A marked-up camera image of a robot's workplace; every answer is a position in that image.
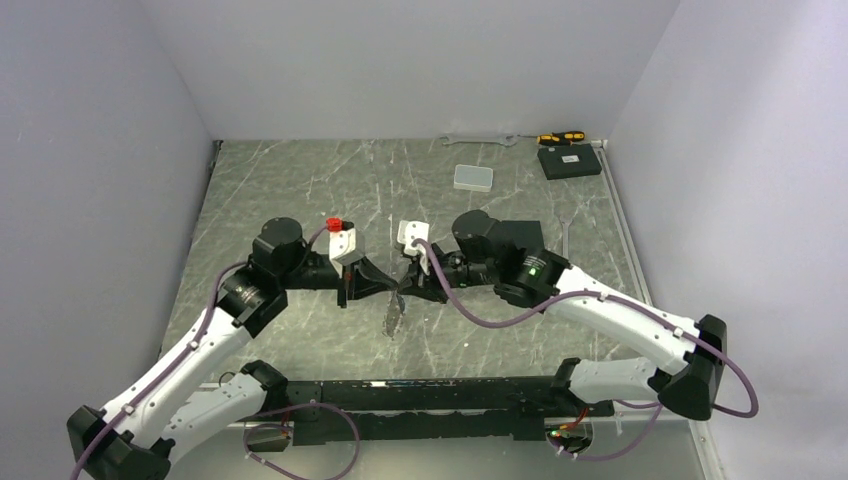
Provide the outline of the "metal keyring disc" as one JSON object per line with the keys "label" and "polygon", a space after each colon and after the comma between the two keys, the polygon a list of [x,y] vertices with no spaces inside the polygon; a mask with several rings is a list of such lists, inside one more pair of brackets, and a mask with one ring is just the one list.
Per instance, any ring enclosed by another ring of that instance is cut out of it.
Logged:
{"label": "metal keyring disc", "polygon": [[392,291],[383,322],[383,333],[389,338],[395,336],[400,322],[404,317],[405,310],[406,302],[403,296],[397,291]]}

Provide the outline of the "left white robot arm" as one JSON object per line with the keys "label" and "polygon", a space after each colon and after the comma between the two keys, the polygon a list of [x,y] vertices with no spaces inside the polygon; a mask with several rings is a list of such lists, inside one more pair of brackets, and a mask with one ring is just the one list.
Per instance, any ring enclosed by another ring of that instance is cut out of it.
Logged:
{"label": "left white robot arm", "polygon": [[398,286],[360,250],[351,222],[330,218],[322,229],[330,240],[326,254],[314,251],[298,221],[268,220],[247,259],[217,275],[199,318],[153,367],[104,406],[76,410],[67,421],[71,478],[164,479],[229,424],[254,414],[279,417],[288,380],[261,360],[211,392],[199,388],[287,308],[289,291],[332,290],[344,307]]}

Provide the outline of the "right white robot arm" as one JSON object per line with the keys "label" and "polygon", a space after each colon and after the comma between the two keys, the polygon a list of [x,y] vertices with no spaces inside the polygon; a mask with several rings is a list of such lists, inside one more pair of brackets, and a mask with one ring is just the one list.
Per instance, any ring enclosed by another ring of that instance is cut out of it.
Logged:
{"label": "right white robot arm", "polygon": [[593,278],[546,249],[536,221],[499,221],[482,210],[452,225],[457,250],[429,241],[429,226],[402,221],[396,242],[411,264],[400,292],[456,303],[457,290],[490,285],[520,320],[537,313],[578,321],[628,347],[636,357],[615,361],[564,360],[551,388],[557,411],[612,400],[656,401],[684,418],[706,421],[726,365],[726,323],[664,312]]}

